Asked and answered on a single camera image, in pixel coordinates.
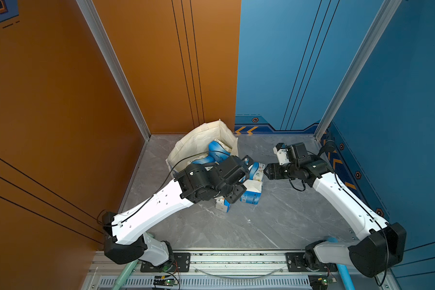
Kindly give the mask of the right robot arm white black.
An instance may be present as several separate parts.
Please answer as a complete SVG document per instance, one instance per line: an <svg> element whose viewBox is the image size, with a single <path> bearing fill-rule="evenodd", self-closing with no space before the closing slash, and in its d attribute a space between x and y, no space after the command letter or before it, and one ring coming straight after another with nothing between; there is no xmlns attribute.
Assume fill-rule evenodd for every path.
<svg viewBox="0 0 435 290"><path fill-rule="evenodd" d="M304 165L271 163L264 174L271 180L302 180L333 205L358 239L343 243L320 240L306 246L304 262L311 271L334 263L353 266L373 278L402 262L407 237L404 227L390 224L370 209L323 159Z"/></svg>

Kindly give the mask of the blue tissue pack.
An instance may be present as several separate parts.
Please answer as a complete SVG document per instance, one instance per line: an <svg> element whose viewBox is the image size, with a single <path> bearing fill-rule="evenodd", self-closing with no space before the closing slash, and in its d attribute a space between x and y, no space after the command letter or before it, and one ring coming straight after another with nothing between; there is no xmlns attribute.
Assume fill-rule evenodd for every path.
<svg viewBox="0 0 435 290"><path fill-rule="evenodd" d="M215 139L213 140L209 146L209 155L217 162L221 163L226 160L230 155L232 150L225 145L223 142Z"/></svg>
<svg viewBox="0 0 435 290"><path fill-rule="evenodd" d="M216 200L215 208L217 210L224 212L224 213L229 212L229 210L231 208L231 204L224 197L218 197L215 200Z"/></svg>
<svg viewBox="0 0 435 290"><path fill-rule="evenodd" d="M199 156L199 159L193 161L193 164L215 164L215 163L216 160L208 154L201 155Z"/></svg>
<svg viewBox="0 0 435 290"><path fill-rule="evenodd" d="M266 164L255 162L250 168L250 180L262 181Z"/></svg>

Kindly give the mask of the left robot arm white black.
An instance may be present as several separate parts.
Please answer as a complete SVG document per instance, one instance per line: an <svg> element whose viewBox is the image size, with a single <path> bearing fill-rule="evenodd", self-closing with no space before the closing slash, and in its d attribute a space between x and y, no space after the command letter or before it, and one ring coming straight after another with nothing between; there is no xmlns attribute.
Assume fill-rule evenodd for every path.
<svg viewBox="0 0 435 290"><path fill-rule="evenodd" d="M248 174L246 165L220 164L207 170L201 164L191 164L135 208L122 214L105 213L102 217L105 256L119 265L140 260L155 267L170 267L174 262L170 244L151 238L147 231L201 201L219 196L238 199L246 190L242 179Z"/></svg>

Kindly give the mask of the cream canvas bag blue print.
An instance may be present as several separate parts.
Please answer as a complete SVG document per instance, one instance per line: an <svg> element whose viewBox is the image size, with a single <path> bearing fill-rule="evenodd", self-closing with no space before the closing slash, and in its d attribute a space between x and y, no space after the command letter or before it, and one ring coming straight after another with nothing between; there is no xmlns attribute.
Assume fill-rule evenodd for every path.
<svg viewBox="0 0 435 290"><path fill-rule="evenodd" d="M239 155L238 137L234 136L223 121L217 120L194 128L181 140L177 141L166 159L168 169L172 170L175 167L174 174L182 171L189 161L208 153L209 144L215 139L229 147L231 155Z"/></svg>

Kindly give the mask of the white-topped tissue pack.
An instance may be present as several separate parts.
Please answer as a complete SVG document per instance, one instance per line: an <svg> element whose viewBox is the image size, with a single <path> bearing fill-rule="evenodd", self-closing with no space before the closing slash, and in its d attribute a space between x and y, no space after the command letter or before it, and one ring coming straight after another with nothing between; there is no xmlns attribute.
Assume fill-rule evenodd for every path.
<svg viewBox="0 0 435 290"><path fill-rule="evenodd" d="M262 195L263 182L257 180L246 180L244 186L246 187L246 191L240 197L240 201L247 204L257 205Z"/></svg>

